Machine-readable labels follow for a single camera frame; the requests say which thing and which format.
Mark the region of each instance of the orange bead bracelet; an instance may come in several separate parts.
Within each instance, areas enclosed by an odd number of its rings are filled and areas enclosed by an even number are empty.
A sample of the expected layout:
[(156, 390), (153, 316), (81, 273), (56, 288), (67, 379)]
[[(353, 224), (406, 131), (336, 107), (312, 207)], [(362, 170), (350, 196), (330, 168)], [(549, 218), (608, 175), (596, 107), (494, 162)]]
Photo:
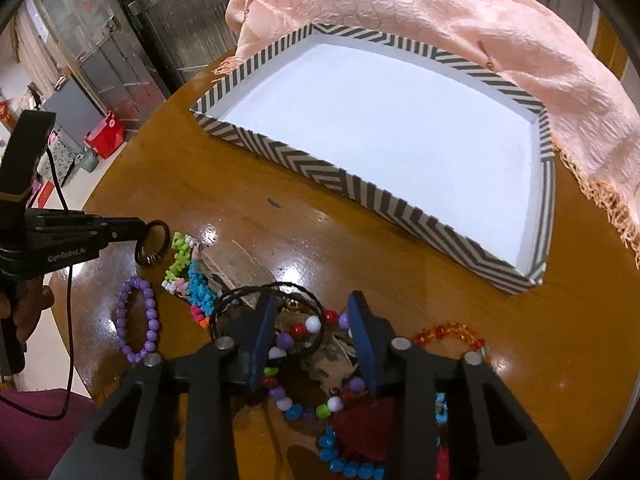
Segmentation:
[(480, 351), (484, 360), (491, 364), (491, 356), (489, 347), (471, 327), (464, 323), (451, 321), (445, 324), (437, 325), (433, 328), (422, 330), (414, 336), (414, 342), (421, 347), (427, 346), (434, 341), (442, 341), (443, 339), (455, 339), (466, 343), (473, 351)]

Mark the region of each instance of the black and white striped border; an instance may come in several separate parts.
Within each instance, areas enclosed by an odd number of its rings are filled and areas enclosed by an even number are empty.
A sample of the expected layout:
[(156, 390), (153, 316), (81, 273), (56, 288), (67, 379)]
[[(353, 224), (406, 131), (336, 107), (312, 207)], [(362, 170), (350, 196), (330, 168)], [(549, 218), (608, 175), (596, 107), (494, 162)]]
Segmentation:
[[(538, 115), (540, 163), (543, 170), (543, 198), (540, 218), (538, 219), (534, 257), (531, 269), (526, 275), (523, 275), (511, 264), (485, 251), (478, 243), (458, 234), (450, 226), (442, 224), (437, 218), (426, 214), (417, 207), (411, 206), (402, 199), (396, 198), (388, 191), (377, 188), (375, 184), (366, 182), (355, 175), (347, 173), (342, 168), (337, 168), (325, 160), (315, 158), (283, 142), (272, 140), (251, 130), (225, 121), (219, 121), (206, 115), (206, 111), (239, 82), (251, 75), (268, 60), (273, 59), (283, 50), (313, 32), (337, 34), (357, 40), (383, 43), (413, 52), (418, 56), (429, 57), (478, 78)], [(250, 150), (257, 155), (264, 156), (276, 164), (289, 168), (322, 186), (359, 202), (367, 209), (375, 211), (383, 218), (447, 254), (462, 266), (489, 280), (508, 294), (523, 292), (542, 282), (551, 240), (556, 190), (554, 152), (551, 143), (548, 113), (537, 99), (488, 69), (445, 50), (420, 43), (419, 41), (408, 40), (401, 36), (364, 28), (315, 23), (305, 25), (305, 27), (287, 34), (247, 60), (198, 99), (191, 107), (191, 111), (198, 124), (207, 133)]]

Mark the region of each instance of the black cable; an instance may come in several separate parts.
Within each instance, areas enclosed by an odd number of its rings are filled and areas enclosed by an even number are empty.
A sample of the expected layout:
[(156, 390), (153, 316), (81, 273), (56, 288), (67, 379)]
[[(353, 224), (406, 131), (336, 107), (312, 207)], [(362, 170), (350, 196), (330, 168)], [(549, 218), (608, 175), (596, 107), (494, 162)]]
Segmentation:
[[(47, 148), (47, 156), (49, 157), (49, 163), (51, 164), (51, 174), (53, 176), (53, 183), (56, 186), (56, 193), (58, 194), (58, 198), (60, 199), (60, 203), (62, 204), (62, 208), (65, 211), (69, 211), (68, 206), (66, 205), (65, 197), (62, 195), (62, 190), (60, 189), (60, 183), (58, 182), (58, 176), (56, 175), (56, 167), (53, 161), (53, 154), (51, 150)], [(25, 415), (32, 416), (34, 418), (39, 418), (41, 420), (62, 420), (66, 416), (66, 412), (69, 409), (69, 400), (71, 399), (71, 384), (74, 380), (74, 329), (73, 323), (71, 321), (71, 279), (73, 277), (73, 267), (69, 267), (68, 277), (66, 278), (66, 326), (69, 332), (69, 375), (66, 380), (66, 391), (65, 391), (65, 401), (62, 404), (62, 409), (60, 413), (57, 415), (45, 415), (43, 413), (32, 412), (27, 408), (20, 406), (20, 404), (16, 404), (15, 402), (10, 401), (9, 399), (5, 399), (3, 396), (0, 396), (0, 402), (4, 402), (7, 406), (10, 406), (14, 410), (18, 410)]]
[[(280, 290), (281, 286), (296, 288), (297, 290), (299, 290), (300, 292), (303, 292), (309, 298), (311, 298), (311, 301), (309, 301), (307, 298), (304, 298), (300, 294), (296, 294), (292, 292), (284, 292)], [(257, 292), (261, 294), (267, 293), (267, 292), (273, 293), (279, 298), (286, 298), (288, 300), (297, 301), (299, 303), (304, 303), (306, 306), (308, 306), (316, 314), (316, 316), (318, 316), (318, 319), (320, 320), (320, 332), (315, 334), (315, 337), (311, 345), (309, 345), (307, 348), (299, 350), (296, 353), (296, 355), (300, 358), (306, 358), (320, 348), (320, 345), (322, 344), (322, 340), (324, 339), (324, 308), (322, 307), (322, 304), (320, 303), (318, 298), (316, 298), (315, 295), (313, 295), (313, 293), (306, 290), (305, 287), (298, 285), (297, 283), (291, 283), (291, 282), (273, 282), (273, 283), (267, 283), (266, 285), (240, 286), (233, 290), (224, 290), (223, 292), (220, 292), (220, 294), (216, 298), (213, 314), (209, 316), (209, 334), (212, 340), (215, 340), (219, 337), (218, 327), (217, 327), (218, 316), (220, 316), (221, 314), (224, 314), (229, 309), (229, 306), (231, 306), (231, 304), (236, 300), (238, 300), (239, 298), (242, 298), (243, 296), (248, 296), (249, 294), (256, 294)]]

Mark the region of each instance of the maroon clothing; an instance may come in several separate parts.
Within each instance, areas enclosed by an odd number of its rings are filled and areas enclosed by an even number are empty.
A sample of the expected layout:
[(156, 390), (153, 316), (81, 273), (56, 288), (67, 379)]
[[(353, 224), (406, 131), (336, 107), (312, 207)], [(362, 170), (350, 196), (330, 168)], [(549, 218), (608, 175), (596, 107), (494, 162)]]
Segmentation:
[[(60, 412), (65, 390), (8, 392), (0, 395), (37, 413)], [(0, 402), (0, 479), (46, 480), (95, 409), (91, 399), (71, 394), (62, 420), (25, 415)]]

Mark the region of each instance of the black cord bracelet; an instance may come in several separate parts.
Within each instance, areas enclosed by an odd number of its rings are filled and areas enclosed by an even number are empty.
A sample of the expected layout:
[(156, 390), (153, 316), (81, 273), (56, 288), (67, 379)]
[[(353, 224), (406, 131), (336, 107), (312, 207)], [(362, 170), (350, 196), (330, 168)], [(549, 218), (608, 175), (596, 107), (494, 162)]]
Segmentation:
[[(310, 300), (302, 296), (301, 294), (293, 293), (293, 292), (284, 292), (280, 290), (281, 286), (286, 286), (289, 288), (296, 288), (303, 294), (306, 294)], [(322, 341), (324, 339), (324, 308), (322, 304), (311, 292), (306, 290), (305, 287), (298, 285), (297, 283), (290, 282), (273, 282), (267, 283), (266, 285), (257, 285), (257, 286), (241, 286), (239, 288), (235, 288), (233, 290), (223, 290), (216, 298), (216, 303), (214, 306), (214, 312), (212, 316), (209, 317), (209, 334), (212, 340), (216, 340), (219, 337), (218, 333), (218, 316), (224, 314), (231, 304), (236, 300), (242, 298), (243, 296), (248, 296), (249, 294), (264, 294), (272, 292), (278, 298), (285, 298), (292, 301), (298, 301), (299, 303), (303, 303), (309, 307), (313, 311), (318, 319), (320, 320), (320, 331), (314, 335), (313, 341), (311, 345), (307, 348), (303, 348), (296, 352), (296, 356), (298, 358), (307, 358), (312, 355), (316, 350), (320, 348)]]
[[(151, 229), (155, 226), (160, 226), (164, 229), (164, 241), (162, 242), (162, 247), (159, 251), (155, 253), (144, 255), (142, 254), (142, 245), (144, 244), (146, 238), (149, 236)], [(169, 244), (171, 243), (171, 235), (169, 233), (169, 226), (165, 224), (162, 220), (152, 220), (146, 225), (146, 233), (145, 236), (140, 238), (140, 240), (136, 243), (136, 252), (135, 259), (136, 263), (140, 266), (148, 266), (151, 265), (154, 261), (159, 260), (162, 255), (169, 248)]]

